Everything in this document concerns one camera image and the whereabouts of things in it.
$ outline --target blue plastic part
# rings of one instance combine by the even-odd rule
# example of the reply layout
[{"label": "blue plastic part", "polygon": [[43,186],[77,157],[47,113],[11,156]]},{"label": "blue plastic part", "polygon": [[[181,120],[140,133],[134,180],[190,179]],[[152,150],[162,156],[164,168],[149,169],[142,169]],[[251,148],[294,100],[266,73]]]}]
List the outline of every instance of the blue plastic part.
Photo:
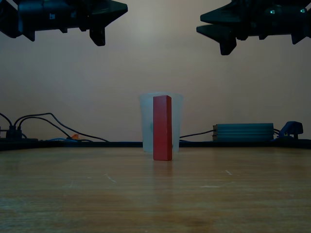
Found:
[{"label": "blue plastic part", "polygon": [[268,142],[274,138],[273,123],[217,124],[213,130],[213,141],[218,142]]},{"label": "blue plastic part", "polygon": [[290,135],[294,135],[294,139],[298,139],[298,134],[303,134],[302,123],[297,121],[289,121],[285,124],[285,126],[279,132],[278,137],[286,137]]}]

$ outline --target cable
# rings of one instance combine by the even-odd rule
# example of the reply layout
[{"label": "cable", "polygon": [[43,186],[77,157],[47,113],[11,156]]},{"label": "cable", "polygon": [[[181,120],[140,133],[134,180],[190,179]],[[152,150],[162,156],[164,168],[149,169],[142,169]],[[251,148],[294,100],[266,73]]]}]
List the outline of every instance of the cable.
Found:
[{"label": "cable", "polygon": [[0,116],[2,116],[4,119],[6,119],[6,120],[9,122],[10,126],[12,126],[12,122],[10,121],[9,118],[7,118],[7,117],[6,117],[4,114],[2,114],[2,113],[0,113]]},{"label": "cable", "polygon": [[71,139],[66,139],[66,138],[62,138],[62,137],[58,137],[58,138],[53,138],[47,141],[64,141],[64,142],[77,142],[76,140],[71,140]]},{"label": "cable", "polygon": [[22,123],[27,120],[27,119],[40,119],[40,120],[43,120],[43,121],[46,121],[48,123],[50,123],[51,125],[53,125],[54,127],[58,128],[61,132],[63,132],[67,137],[71,138],[70,135],[68,133],[66,133],[65,131],[63,131],[61,128],[59,128],[57,125],[54,125],[52,122],[50,122],[49,120],[46,120],[44,118],[41,118],[41,117],[34,117],[34,116],[31,116],[31,117],[26,117],[24,118],[20,123],[19,123],[19,128],[21,127]]},{"label": "cable", "polygon": [[60,122],[60,121],[54,116],[53,113],[42,113],[42,114],[34,114],[34,115],[22,116],[22,117],[20,117],[19,119],[17,119],[17,120],[15,121],[14,125],[16,126],[17,123],[18,123],[18,121],[21,120],[21,119],[23,119],[23,118],[25,118],[25,117],[34,117],[34,116],[37,117],[37,116],[45,116],[45,115],[51,115],[61,126],[65,127],[66,129],[69,129],[69,130],[71,130],[71,131],[73,131],[73,132],[75,132],[75,133],[78,133],[78,134],[83,135],[83,136],[85,136],[85,137],[96,138],[96,139],[99,139],[99,140],[102,140],[102,141],[105,141],[105,142],[109,142],[109,141],[106,140],[106,139],[103,139],[103,138],[100,138],[100,137],[94,137],[94,136],[91,136],[91,135],[88,135],[88,134],[85,134],[85,133],[80,133],[80,132],[78,132],[78,131],[76,131],[76,130],[73,130],[72,128],[69,128],[68,126],[66,126],[66,125],[64,125],[62,122]]},{"label": "cable", "polygon": [[64,142],[93,142],[91,140],[87,140],[87,139],[80,139],[80,140],[71,140],[71,139],[66,139],[66,138],[62,138],[62,137],[58,137],[58,138],[53,138],[47,141],[64,141]]},{"label": "cable", "polygon": [[77,140],[78,142],[93,142],[91,140],[88,140],[88,139],[81,139],[81,140]]},{"label": "cable", "polygon": [[210,130],[210,131],[203,132],[203,133],[189,134],[189,135],[181,136],[180,138],[184,138],[184,137],[192,137],[192,136],[202,135],[202,134],[211,133],[211,132],[214,132],[214,130]]}]

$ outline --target black strip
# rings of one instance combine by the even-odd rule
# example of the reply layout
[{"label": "black strip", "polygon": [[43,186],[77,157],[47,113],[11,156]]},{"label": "black strip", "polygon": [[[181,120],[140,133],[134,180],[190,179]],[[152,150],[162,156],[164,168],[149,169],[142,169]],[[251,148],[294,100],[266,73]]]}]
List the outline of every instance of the black strip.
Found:
[{"label": "black strip", "polygon": [[[31,141],[1,142],[0,151],[35,148],[142,148],[142,142],[63,142]],[[272,142],[180,142],[180,147],[288,147],[311,149],[311,140],[277,140]]]}]

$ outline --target black cable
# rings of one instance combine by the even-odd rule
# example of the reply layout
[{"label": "black cable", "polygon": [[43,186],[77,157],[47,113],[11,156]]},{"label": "black cable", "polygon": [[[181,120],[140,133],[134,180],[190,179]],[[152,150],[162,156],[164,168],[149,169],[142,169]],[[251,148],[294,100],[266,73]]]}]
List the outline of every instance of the black cable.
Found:
[{"label": "black cable", "polygon": [[192,137],[192,136],[202,135],[202,134],[211,133],[211,132],[214,132],[214,130],[210,130],[210,131],[203,132],[203,133],[189,134],[189,135],[181,136],[180,138],[184,138],[184,137]]},{"label": "black cable", "polygon": [[105,142],[109,142],[108,140],[103,139],[103,138],[101,138],[101,137],[94,137],[94,136],[91,136],[91,135],[88,135],[88,134],[85,134],[85,133],[80,133],[80,132],[78,132],[78,131],[76,131],[76,130],[73,130],[72,128],[69,128],[68,126],[66,126],[66,125],[64,125],[62,122],[60,122],[60,121],[54,116],[53,113],[42,113],[42,114],[34,114],[34,115],[22,116],[22,117],[20,117],[19,119],[17,119],[17,120],[15,121],[14,125],[16,126],[17,123],[18,123],[18,121],[21,120],[21,119],[23,119],[23,118],[25,118],[25,117],[34,117],[34,116],[37,117],[37,116],[45,116],[45,115],[51,115],[61,126],[65,127],[66,129],[69,129],[69,130],[71,130],[71,131],[73,131],[73,132],[75,132],[75,133],[77,133],[77,134],[83,135],[83,136],[85,136],[85,137],[96,138],[96,139],[99,139],[99,140],[102,140],[102,141],[105,141]]},{"label": "black cable", "polygon": [[6,117],[4,114],[2,114],[2,113],[0,113],[0,116],[2,116],[4,119],[6,119],[6,120],[9,122],[10,126],[12,126],[12,122],[10,121],[9,118],[7,118],[7,117]]},{"label": "black cable", "polygon": [[88,139],[81,139],[81,140],[77,140],[77,142],[93,142],[93,141],[88,140]]},{"label": "black cable", "polygon": [[27,120],[27,119],[40,119],[40,120],[43,120],[43,121],[46,121],[48,123],[50,123],[51,125],[53,125],[54,127],[58,128],[61,132],[63,132],[67,137],[71,138],[70,135],[68,133],[66,133],[65,131],[63,131],[61,128],[59,128],[57,125],[54,125],[52,122],[50,122],[49,120],[46,120],[44,118],[41,118],[41,117],[34,117],[34,116],[30,116],[30,117],[26,117],[24,118],[20,123],[19,123],[19,128],[21,127],[22,123]]}]

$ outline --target table surface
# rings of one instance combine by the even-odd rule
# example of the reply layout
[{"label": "table surface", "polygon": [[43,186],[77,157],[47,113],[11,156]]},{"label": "table surface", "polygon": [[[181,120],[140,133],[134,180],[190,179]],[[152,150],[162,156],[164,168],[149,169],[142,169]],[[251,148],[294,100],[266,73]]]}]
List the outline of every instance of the table surface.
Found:
[{"label": "table surface", "polygon": [[311,150],[0,152],[0,232],[311,232]]}]

